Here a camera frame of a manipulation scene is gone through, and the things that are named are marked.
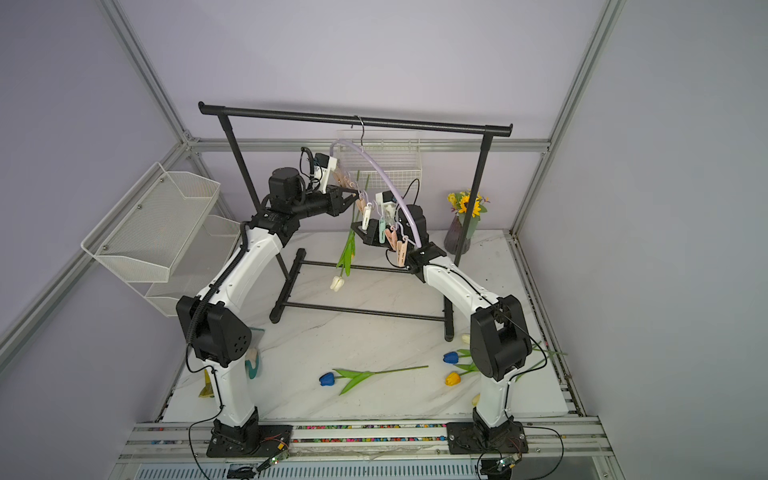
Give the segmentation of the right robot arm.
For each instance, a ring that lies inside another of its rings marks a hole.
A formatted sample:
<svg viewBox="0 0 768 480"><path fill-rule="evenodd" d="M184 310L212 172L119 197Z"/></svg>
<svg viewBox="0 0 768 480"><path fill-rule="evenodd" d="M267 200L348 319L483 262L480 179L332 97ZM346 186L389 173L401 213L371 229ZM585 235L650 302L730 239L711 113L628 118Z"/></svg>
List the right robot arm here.
<svg viewBox="0 0 768 480"><path fill-rule="evenodd" d="M500 296L462 272L447 252L429 240L423 211L415 204L384 207L379 218L364 213L351 235L369 246L397 254L397 267L437 290L469 324L470 356L484 380L474 408L475 422L487 429L509 422L509 383L533 351L521 302Z"/></svg>

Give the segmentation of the yellow tulip group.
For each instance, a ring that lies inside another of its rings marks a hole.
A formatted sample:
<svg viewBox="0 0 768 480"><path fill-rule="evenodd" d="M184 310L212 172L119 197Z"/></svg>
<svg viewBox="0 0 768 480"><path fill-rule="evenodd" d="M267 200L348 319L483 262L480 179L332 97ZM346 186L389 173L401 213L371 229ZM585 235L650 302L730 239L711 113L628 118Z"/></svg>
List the yellow tulip group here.
<svg viewBox="0 0 768 480"><path fill-rule="evenodd" d="M447 386L455 386L458 385L461 382L461 379L464 375L470 374L470 373L476 373L477 370L474 368L471 368L469 365L460 365L460 370L458 372L454 371L449 373L444 380L444 383Z"/></svg>

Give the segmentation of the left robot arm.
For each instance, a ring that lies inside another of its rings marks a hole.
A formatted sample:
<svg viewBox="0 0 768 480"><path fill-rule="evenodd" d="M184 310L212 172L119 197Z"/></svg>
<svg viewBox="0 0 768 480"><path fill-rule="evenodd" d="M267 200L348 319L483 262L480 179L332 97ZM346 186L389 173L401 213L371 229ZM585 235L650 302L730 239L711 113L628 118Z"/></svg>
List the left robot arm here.
<svg viewBox="0 0 768 480"><path fill-rule="evenodd" d="M269 188L257 213L240 224L239 245L217 276L197 295L183 296L176 304L187 349L211 370L219 402L214 421L230 429L244 428L256 411L244 370L252 330L239 318L247 295L303 219L337 217L360 197L355 187L310 187L293 167L275 170Z"/></svg>

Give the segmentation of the lilac clip hanger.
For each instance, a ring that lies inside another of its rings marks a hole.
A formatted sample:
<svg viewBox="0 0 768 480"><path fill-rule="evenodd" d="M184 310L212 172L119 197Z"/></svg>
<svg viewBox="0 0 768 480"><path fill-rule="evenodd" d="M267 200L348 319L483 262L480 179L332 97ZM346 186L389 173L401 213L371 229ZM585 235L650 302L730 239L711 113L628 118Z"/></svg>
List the lilac clip hanger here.
<svg viewBox="0 0 768 480"><path fill-rule="evenodd" d="M398 254L397 267L405 261L405 251L428 242L426 220L417 200L406 196L421 185L422 168L418 148L408 144L388 150L380 142L352 141L341 134L332 142L329 154L338 160L337 182L358 191L361 197L351 227L352 233L372 246Z"/></svg>

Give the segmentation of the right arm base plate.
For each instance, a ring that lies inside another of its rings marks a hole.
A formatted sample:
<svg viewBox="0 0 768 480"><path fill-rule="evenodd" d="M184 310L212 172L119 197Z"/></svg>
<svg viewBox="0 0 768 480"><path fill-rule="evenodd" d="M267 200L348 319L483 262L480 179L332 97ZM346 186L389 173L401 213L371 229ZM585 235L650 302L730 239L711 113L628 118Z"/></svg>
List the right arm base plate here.
<svg viewBox="0 0 768 480"><path fill-rule="evenodd" d="M505 422L485 429L474 422L450 422L446 425L449 452L457 454L526 454L529 446L520 422Z"/></svg>

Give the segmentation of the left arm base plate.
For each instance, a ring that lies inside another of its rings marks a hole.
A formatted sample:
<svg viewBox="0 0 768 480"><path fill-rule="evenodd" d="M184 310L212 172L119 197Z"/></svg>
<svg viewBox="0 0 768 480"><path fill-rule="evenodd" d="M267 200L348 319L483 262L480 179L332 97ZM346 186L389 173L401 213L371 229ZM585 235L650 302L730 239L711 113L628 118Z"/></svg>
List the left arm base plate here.
<svg viewBox="0 0 768 480"><path fill-rule="evenodd" d="M286 451L291 441L291 425L251 425L230 427L218 420L212 428L208 458L267 458Z"/></svg>

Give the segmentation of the blue tulip group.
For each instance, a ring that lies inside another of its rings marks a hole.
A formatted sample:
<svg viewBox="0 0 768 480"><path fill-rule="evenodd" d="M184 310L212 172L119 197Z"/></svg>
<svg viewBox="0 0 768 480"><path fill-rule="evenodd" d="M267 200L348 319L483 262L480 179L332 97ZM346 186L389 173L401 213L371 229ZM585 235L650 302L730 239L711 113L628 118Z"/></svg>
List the blue tulip group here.
<svg viewBox="0 0 768 480"><path fill-rule="evenodd" d="M458 349L458 350L450 351L443 355L442 360L444 363L449 365L458 365L463 360L472 362L471 352L468 349Z"/></svg>
<svg viewBox="0 0 768 480"><path fill-rule="evenodd" d="M342 390L339 392L340 395L344 395L346 393L349 393L352 389L357 387L359 384L377 375L409 372L409 371L415 371L415 370L422 370L426 368L427 368L427 365L412 366L412 367L405 367L405 368L398 368L398 369L389 369L389 370L380 370L380 371L368 371L368 370L355 371L355 370L348 370L348 369L333 369L321 375L318 379L318 382L319 382L319 385L322 387L332 387L336 385L340 380L346 380L347 383L343 386Z"/></svg>

